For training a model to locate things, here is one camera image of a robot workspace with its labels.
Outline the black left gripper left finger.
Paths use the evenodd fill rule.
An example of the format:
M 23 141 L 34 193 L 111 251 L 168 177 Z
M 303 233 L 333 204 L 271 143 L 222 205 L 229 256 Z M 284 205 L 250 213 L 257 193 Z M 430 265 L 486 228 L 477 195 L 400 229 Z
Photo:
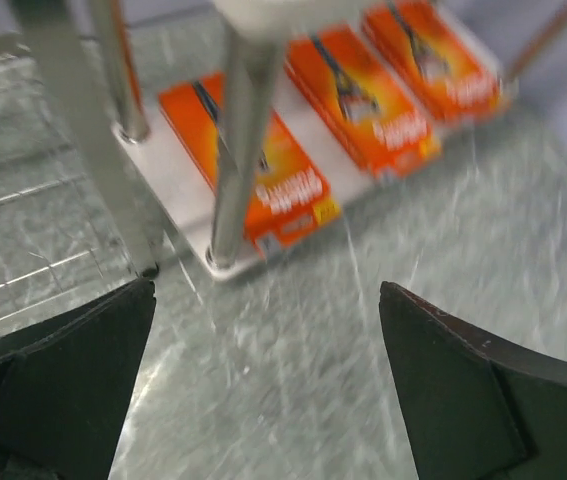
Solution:
M 144 278 L 0 337 L 0 476 L 110 473 L 156 309 Z

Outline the orange razor box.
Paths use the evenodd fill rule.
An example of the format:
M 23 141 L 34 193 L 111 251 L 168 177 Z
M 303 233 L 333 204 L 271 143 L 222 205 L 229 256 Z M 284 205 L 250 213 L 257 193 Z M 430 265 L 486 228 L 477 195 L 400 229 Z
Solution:
M 433 123 L 349 26 L 292 41 L 286 71 L 357 167 L 374 178 L 407 176 L 440 154 Z
M 374 7 L 364 14 L 362 30 L 436 121 L 475 120 L 504 103 L 500 76 L 429 2 Z
M 215 73 L 158 95 L 163 115 L 211 189 L 216 188 L 218 177 L 217 126 L 223 82 L 224 75 Z M 273 113 L 244 221 L 244 239 L 266 258 L 340 213 L 327 179 Z

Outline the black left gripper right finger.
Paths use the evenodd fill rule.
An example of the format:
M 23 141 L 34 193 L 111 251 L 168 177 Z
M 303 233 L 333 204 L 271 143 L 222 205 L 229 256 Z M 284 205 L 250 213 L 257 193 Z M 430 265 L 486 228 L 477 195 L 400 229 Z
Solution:
M 567 362 L 380 287 L 383 340 L 421 479 L 567 479 Z

